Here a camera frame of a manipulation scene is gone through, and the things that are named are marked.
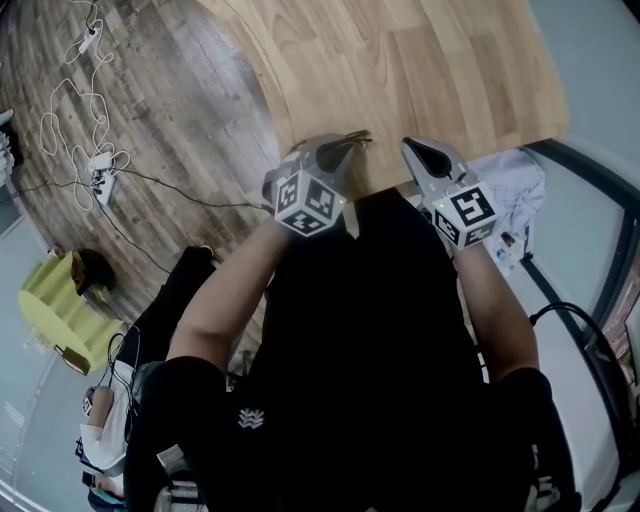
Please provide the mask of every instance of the white extension cord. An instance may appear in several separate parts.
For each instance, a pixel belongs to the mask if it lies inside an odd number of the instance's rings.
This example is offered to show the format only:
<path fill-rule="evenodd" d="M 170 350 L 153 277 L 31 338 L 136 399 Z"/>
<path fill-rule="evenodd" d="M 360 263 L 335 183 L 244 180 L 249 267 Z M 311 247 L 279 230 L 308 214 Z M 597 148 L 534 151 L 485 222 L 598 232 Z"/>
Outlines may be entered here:
<path fill-rule="evenodd" d="M 71 165 L 73 166 L 73 169 L 75 171 L 75 181 L 76 181 L 76 183 L 73 186 L 73 197 L 74 197 L 74 199 L 76 201 L 76 204 L 78 205 L 79 208 L 81 208 L 84 211 L 90 211 L 93 208 L 93 205 L 94 205 L 92 191 L 94 190 L 94 187 L 95 187 L 95 172 L 93 170 L 90 171 L 89 170 L 89 166 L 92 165 L 92 162 L 95 162 L 96 158 L 99 157 L 100 155 L 102 155 L 104 153 L 107 153 L 107 152 L 111 152 L 112 155 L 113 155 L 113 162 L 115 162 L 116 159 L 119 156 L 126 155 L 126 157 L 127 157 L 126 163 L 124 163 L 121 166 L 119 166 L 120 169 L 126 169 L 127 166 L 131 163 L 131 155 L 127 151 L 124 151 L 124 150 L 116 151 L 115 144 L 113 142 L 111 142 L 111 141 L 106 141 L 106 138 L 107 138 L 107 136 L 109 134 L 109 130 L 111 129 L 111 121 L 109 119 L 109 110 L 107 108 L 107 102 L 106 102 L 104 96 L 102 94 L 96 93 L 95 92 L 95 87 L 94 87 L 96 74 L 98 73 L 98 71 L 100 70 L 102 65 L 103 64 L 109 64 L 109 63 L 113 62 L 113 59 L 115 58 L 115 56 L 114 56 L 114 54 L 112 52 L 108 53 L 104 57 L 100 56 L 100 53 L 99 53 L 99 51 L 100 51 L 100 42 L 102 41 L 102 34 L 103 34 L 103 29 L 104 29 L 104 20 L 98 18 L 98 7 L 95 5 L 94 2 L 91 2 L 91 1 L 88 1 L 88 0 L 69 0 L 69 1 L 72 4 L 87 4 L 87 5 L 90 5 L 90 6 L 92 6 L 91 7 L 92 9 L 95 7 L 96 13 L 95 13 L 95 16 L 93 18 L 93 21 L 90 24 L 88 23 L 88 28 L 85 31 L 84 36 L 81 39 L 79 39 L 78 41 L 76 41 L 75 43 L 73 43 L 67 49 L 67 51 L 65 52 L 65 54 L 64 54 L 64 64 L 66 64 L 66 65 L 73 64 L 93 44 L 93 45 L 95 45 L 94 55 L 95 55 L 96 59 L 98 60 L 98 65 L 96 66 L 96 69 L 94 70 L 93 74 L 91 75 L 91 91 L 90 92 L 80 92 L 78 90 L 78 88 L 76 87 L 76 85 L 69 78 L 65 78 L 53 90 L 53 92 L 51 93 L 51 96 L 49 98 L 49 111 L 45 112 L 42 115 L 42 118 L 40 119 L 40 148 L 42 149 L 42 151 L 44 151 L 48 155 L 56 156 L 58 154 L 58 138 L 60 139 L 61 144 L 64 147 L 64 150 L 65 150 L 65 152 L 67 154 L 67 157 L 68 157 L 69 161 L 71 162 Z M 68 59 L 69 52 L 71 50 L 73 50 L 73 49 L 77 49 L 77 54 L 71 60 L 69 60 Z M 65 84 L 69 84 L 79 97 L 81 97 L 81 98 L 86 98 L 86 97 L 90 98 L 89 110 L 91 111 L 91 116 L 93 117 L 93 119 L 94 119 L 94 121 L 96 123 L 94 128 L 93 128 L 93 134 L 92 134 L 92 137 L 91 137 L 91 140 L 93 142 L 93 150 L 91 152 L 91 156 L 90 156 L 89 152 L 87 152 L 85 150 L 85 148 L 80 146 L 80 145 L 74 145 L 73 148 L 71 150 L 69 150 L 69 144 L 67 143 L 67 140 L 64 138 L 64 136 L 62 135 L 62 131 L 60 130 L 60 119 L 58 118 L 58 115 L 54 112 L 53 99 L 54 99 L 55 94 L 58 92 L 58 90 L 60 90 L 60 88 L 62 88 Z M 96 98 L 98 98 L 101 101 L 102 109 L 104 111 L 104 114 L 100 114 L 94 108 L 94 100 Z M 49 118 L 49 133 L 50 133 L 50 135 L 53 136 L 53 142 L 54 142 L 53 149 L 51 149 L 51 150 L 49 150 L 49 149 L 47 149 L 45 147 L 44 140 L 43 140 L 43 132 L 44 132 L 45 120 L 47 118 Z M 98 132 L 100 132 L 100 131 L 102 132 L 102 135 L 99 137 L 98 136 Z M 92 174 L 91 185 L 85 185 L 84 182 L 82 181 L 81 177 L 80 177 L 80 172 L 78 171 L 78 166 L 77 166 L 77 164 L 75 162 L 76 151 L 83 153 L 85 159 L 87 160 L 87 163 L 85 164 L 85 168 L 84 169 L 85 169 L 85 172 L 90 172 Z M 82 204 L 82 202 L 78 198 L 78 186 L 81 187 L 80 189 L 85 194 L 85 196 L 88 198 L 88 206 Z"/>

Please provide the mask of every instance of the person in black shirt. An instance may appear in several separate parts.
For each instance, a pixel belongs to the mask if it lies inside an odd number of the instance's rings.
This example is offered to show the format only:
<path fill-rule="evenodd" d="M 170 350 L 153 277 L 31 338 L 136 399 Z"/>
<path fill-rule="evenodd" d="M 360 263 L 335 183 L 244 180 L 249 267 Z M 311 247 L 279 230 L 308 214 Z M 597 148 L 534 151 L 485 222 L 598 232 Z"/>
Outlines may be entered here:
<path fill-rule="evenodd" d="M 212 512 L 580 509 L 533 329 L 482 244 L 454 266 L 395 190 L 356 213 L 357 239 L 267 220 L 200 288 L 145 381 L 131 512 L 153 510 L 175 445 Z M 262 345 L 227 393 L 265 291 Z"/>

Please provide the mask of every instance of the person in white shirt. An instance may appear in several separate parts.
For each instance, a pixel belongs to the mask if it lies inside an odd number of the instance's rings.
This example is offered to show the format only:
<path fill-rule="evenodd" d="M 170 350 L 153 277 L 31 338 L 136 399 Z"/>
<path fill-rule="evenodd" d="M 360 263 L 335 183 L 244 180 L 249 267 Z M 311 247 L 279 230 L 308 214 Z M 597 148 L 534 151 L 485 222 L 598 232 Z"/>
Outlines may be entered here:
<path fill-rule="evenodd" d="M 94 467 L 107 473 L 99 478 L 101 490 L 114 496 L 124 496 L 121 468 L 137 414 L 134 387 L 154 363 L 167 358 L 178 321 L 214 271 L 212 260 L 213 250 L 208 246 L 184 251 L 149 308 L 126 335 L 116 335 L 122 336 L 122 343 L 112 369 L 105 370 L 105 375 L 111 373 L 108 385 L 91 387 L 85 394 L 83 410 L 88 421 L 80 425 L 84 454 Z"/>

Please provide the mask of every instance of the white shirt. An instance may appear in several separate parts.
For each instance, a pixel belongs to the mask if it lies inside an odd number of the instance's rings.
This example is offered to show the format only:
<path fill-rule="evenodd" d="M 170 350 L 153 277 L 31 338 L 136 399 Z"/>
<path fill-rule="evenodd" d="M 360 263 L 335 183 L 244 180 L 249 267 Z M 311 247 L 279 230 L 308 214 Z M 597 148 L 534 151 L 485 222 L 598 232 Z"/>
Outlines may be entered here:
<path fill-rule="evenodd" d="M 130 385 L 133 368 L 122 361 L 116 361 L 114 367 L 118 376 Z M 80 425 L 84 454 L 91 464 L 103 470 L 120 461 L 127 451 L 124 429 L 129 411 L 129 394 L 127 387 L 116 377 L 111 382 L 111 389 L 114 395 L 113 405 L 104 428 Z M 114 480 L 122 486 L 122 475 Z"/>

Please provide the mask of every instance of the smartphone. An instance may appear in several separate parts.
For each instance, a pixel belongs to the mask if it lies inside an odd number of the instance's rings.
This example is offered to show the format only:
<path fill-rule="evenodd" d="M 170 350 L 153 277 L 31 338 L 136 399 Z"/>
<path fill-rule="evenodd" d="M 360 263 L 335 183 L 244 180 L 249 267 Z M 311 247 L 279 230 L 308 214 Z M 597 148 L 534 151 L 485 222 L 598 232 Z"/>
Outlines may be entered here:
<path fill-rule="evenodd" d="M 95 487 L 96 475 L 92 475 L 91 473 L 87 473 L 86 471 L 84 471 L 82 473 L 82 483 L 87 487 Z"/>

